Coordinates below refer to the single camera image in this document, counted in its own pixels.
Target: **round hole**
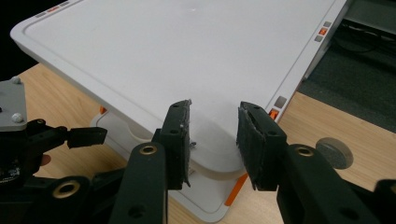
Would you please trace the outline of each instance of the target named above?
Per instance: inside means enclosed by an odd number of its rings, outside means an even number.
[[[142,147],[140,148],[140,154],[143,155],[151,155],[157,151],[157,148],[155,146],[147,146],[147,147]]]
[[[146,214],[146,207],[142,204],[132,206],[128,211],[128,216],[132,218],[140,218]]]
[[[79,190],[80,184],[76,180],[63,182],[52,192],[52,196],[57,199],[64,199],[72,196]]]
[[[347,218],[352,219],[352,220],[358,220],[359,219],[358,213],[355,212],[353,209],[350,209],[350,208],[341,208],[340,209],[340,213],[344,217],[347,217]]]
[[[61,193],[67,193],[67,192],[73,191],[73,189],[74,189],[74,186],[73,186],[73,185],[65,185],[65,186],[63,186],[63,187],[61,187],[61,188],[59,189],[59,192],[61,192]]]
[[[297,147],[296,151],[300,156],[311,157],[314,155],[314,152],[306,147]]]

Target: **white plastic tray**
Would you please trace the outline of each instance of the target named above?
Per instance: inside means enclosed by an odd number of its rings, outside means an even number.
[[[345,3],[69,0],[22,21],[11,37],[124,121],[126,138],[150,139],[169,105],[191,99],[192,168],[234,181],[244,172],[240,102],[274,108],[278,121]]]

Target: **wooden surface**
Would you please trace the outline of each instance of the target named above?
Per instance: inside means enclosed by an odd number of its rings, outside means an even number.
[[[25,85],[28,120],[44,119],[51,127],[87,127],[98,114],[99,104],[70,86],[42,64],[20,75]],[[340,110],[296,93],[279,123],[289,144],[315,147],[322,137],[334,137],[352,150],[354,164],[341,177],[372,190],[383,178],[396,178],[396,134]],[[37,176],[60,178],[68,175],[92,177],[95,173],[121,168],[126,161],[108,146],[75,148],[66,145],[48,154],[52,162]],[[200,223],[170,198],[169,223]],[[250,181],[220,223],[282,223],[274,192],[254,191]]]

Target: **orange stripe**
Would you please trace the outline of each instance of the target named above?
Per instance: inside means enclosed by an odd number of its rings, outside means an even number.
[[[233,200],[235,200],[236,195],[238,195],[239,190],[241,190],[242,186],[244,186],[245,181],[248,178],[248,174],[244,174],[238,178],[236,181],[235,186],[233,186],[233,190],[231,191],[230,195],[228,196],[227,200],[225,201],[224,205],[231,206]]]

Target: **screw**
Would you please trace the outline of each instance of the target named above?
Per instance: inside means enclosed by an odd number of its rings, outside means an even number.
[[[67,132],[67,128],[64,126],[59,127],[59,131],[61,132]]]
[[[393,193],[396,194],[396,184],[393,184],[392,186],[390,186],[390,189],[393,191]]]
[[[21,84],[21,78],[20,77],[12,77],[11,81],[14,84]]]
[[[23,115],[20,113],[15,113],[12,115],[11,119],[14,121],[14,123],[21,123],[23,121]]]
[[[146,213],[147,213],[147,208],[143,204],[136,204],[132,206],[128,211],[128,215],[132,218],[143,217]]]

